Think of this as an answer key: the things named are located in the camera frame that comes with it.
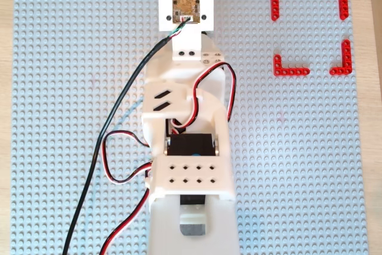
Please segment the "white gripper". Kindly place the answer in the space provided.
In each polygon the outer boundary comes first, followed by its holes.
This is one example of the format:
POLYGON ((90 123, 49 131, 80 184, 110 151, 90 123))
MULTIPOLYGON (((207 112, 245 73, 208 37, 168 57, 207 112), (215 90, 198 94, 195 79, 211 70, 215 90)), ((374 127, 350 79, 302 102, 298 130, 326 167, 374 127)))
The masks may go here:
POLYGON ((223 53, 214 41, 202 34, 200 60, 174 60, 172 43, 169 42, 148 62, 144 73, 146 91, 164 91, 174 83, 192 88, 197 77, 207 68, 224 60, 223 53))

